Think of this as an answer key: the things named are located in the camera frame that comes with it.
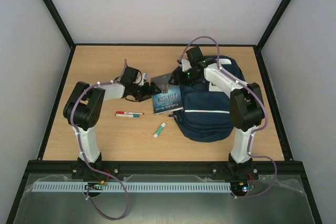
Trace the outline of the dark blue paperback book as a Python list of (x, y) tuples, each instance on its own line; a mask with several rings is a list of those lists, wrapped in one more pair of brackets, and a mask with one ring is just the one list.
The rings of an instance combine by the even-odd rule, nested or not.
[(161, 90), (161, 93), (152, 96), (154, 115), (183, 109), (180, 87), (169, 84), (171, 76), (172, 74), (168, 73), (151, 79)]

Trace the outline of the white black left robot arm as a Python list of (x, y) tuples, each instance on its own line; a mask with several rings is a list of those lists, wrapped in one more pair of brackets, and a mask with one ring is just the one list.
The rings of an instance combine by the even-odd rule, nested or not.
[(147, 81), (145, 73), (129, 66), (124, 66), (121, 74), (108, 82), (77, 82), (63, 110), (79, 147), (72, 178), (99, 180), (107, 177), (95, 129), (104, 101), (132, 96), (135, 102), (142, 102), (160, 93), (154, 82)]

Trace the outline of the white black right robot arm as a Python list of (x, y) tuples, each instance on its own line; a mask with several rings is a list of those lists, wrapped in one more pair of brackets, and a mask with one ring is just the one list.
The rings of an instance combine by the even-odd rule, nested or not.
[(247, 83), (234, 59), (204, 56), (199, 47), (185, 49), (169, 84), (181, 91), (183, 109), (174, 119), (183, 135), (196, 142), (223, 140), (235, 133), (225, 172), (245, 176), (252, 164), (255, 133), (268, 116), (257, 83)]

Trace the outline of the navy blue student backpack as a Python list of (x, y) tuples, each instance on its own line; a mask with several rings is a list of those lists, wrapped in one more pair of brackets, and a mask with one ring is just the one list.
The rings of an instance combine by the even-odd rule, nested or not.
[(174, 119), (182, 134), (192, 141), (210, 143), (228, 138), (234, 129), (230, 98), (207, 81), (198, 71), (188, 71), (195, 84), (180, 87), (183, 109), (174, 111)]

